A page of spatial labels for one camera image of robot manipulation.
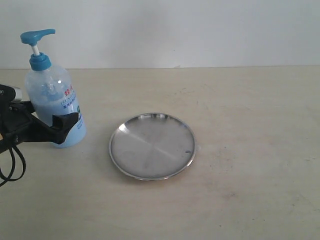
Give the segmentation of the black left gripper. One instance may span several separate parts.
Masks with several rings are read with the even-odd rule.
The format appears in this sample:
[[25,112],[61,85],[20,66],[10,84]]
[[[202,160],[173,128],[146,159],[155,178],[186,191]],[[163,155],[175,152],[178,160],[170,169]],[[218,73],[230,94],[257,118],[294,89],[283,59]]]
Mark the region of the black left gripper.
[[53,115],[52,126],[48,126],[32,113],[31,101],[14,101],[13,86],[0,86],[0,151],[3,153],[13,145],[51,142],[62,144],[70,130],[79,120],[77,112]]

